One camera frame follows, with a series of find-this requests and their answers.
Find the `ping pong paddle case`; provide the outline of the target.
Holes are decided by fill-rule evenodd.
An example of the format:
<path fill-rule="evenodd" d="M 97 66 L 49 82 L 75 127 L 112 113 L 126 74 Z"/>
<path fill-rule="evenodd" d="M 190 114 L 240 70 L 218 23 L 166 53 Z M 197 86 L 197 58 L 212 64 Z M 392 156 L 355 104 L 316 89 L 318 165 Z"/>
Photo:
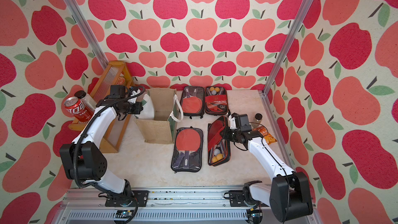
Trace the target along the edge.
<path fill-rule="evenodd" d="M 184 116 L 187 116 L 190 119 L 193 117 L 200 117 L 202 119 L 205 113 L 204 88 L 199 86 L 184 87 L 180 104 Z"/>
<path fill-rule="evenodd" d="M 205 113 L 213 116 L 230 113 L 225 87 L 209 86 L 205 88 Z"/>
<path fill-rule="evenodd" d="M 197 173 L 202 168 L 203 131 L 198 128 L 177 129 L 171 169 Z"/>
<path fill-rule="evenodd" d="M 207 146 L 209 166 L 216 167 L 230 161 L 230 142 L 223 136 L 224 130 L 228 126 L 228 119 L 226 116 L 220 116 L 213 123 L 208 125 Z"/>

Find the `burlap canvas tote bag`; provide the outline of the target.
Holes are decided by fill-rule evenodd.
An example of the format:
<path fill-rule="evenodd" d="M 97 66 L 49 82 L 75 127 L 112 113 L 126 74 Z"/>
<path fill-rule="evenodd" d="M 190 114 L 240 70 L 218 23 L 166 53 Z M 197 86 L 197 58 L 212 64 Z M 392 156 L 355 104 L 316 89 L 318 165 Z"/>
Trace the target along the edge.
<path fill-rule="evenodd" d="M 183 111 L 177 90 L 152 88 L 144 94 L 141 103 L 143 110 L 135 116 L 146 143 L 175 143 L 177 123 L 183 120 Z"/>

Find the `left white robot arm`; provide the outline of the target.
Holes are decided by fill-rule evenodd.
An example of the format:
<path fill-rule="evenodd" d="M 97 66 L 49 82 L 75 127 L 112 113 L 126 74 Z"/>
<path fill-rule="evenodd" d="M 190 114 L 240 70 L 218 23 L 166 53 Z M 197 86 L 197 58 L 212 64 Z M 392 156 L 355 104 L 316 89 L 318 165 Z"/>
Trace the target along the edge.
<path fill-rule="evenodd" d="M 72 143 L 64 144 L 60 148 L 66 177 L 73 179 L 79 188 L 92 186 L 109 195 L 133 198 L 129 182 L 107 169 L 107 160 L 100 151 L 100 144 L 117 116 L 140 114 L 143 109 L 141 102 L 99 102 L 93 117 L 80 135 Z"/>

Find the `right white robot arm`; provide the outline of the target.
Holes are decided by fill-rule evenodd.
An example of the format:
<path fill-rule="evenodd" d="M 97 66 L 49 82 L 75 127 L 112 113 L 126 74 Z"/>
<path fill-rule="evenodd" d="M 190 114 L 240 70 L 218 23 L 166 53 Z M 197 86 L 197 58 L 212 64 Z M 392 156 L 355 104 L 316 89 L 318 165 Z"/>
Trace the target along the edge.
<path fill-rule="evenodd" d="M 309 216 L 313 204 L 309 181 L 303 172 L 287 166 L 269 147 L 259 131 L 241 131 L 226 127 L 221 137 L 233 143 L 241 143 L 263 166 L 272 180 L 270 186 L 256 180 L 244 184 L 244 203 L 256 207 L 261 203 L 269 206 L 275 218 L 283 223 Z"/>

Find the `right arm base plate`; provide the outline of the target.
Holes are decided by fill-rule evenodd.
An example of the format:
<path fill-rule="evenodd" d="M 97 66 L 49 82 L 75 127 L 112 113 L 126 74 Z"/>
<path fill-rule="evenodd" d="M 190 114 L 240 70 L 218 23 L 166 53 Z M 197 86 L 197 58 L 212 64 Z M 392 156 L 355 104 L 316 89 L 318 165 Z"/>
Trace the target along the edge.
<path fill-rule="evenodd" d="M 229 200 L 231 207 L 268 207 L 268 205 L 262 202 L 247 200 L 242 190 L 230 190 L 226 192 L 223 197 Z"/>

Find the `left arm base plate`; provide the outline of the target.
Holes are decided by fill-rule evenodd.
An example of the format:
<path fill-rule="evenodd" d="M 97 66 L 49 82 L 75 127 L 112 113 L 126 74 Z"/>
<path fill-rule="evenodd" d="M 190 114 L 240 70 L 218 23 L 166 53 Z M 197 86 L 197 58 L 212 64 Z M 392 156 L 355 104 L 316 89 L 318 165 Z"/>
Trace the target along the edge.
<path fill-rule="evenodd" d="M 148 201 L 149 191 L 133 190 L 131 196 L 110 193 L 106 196 L 106 207 L 145 207 Z"/>

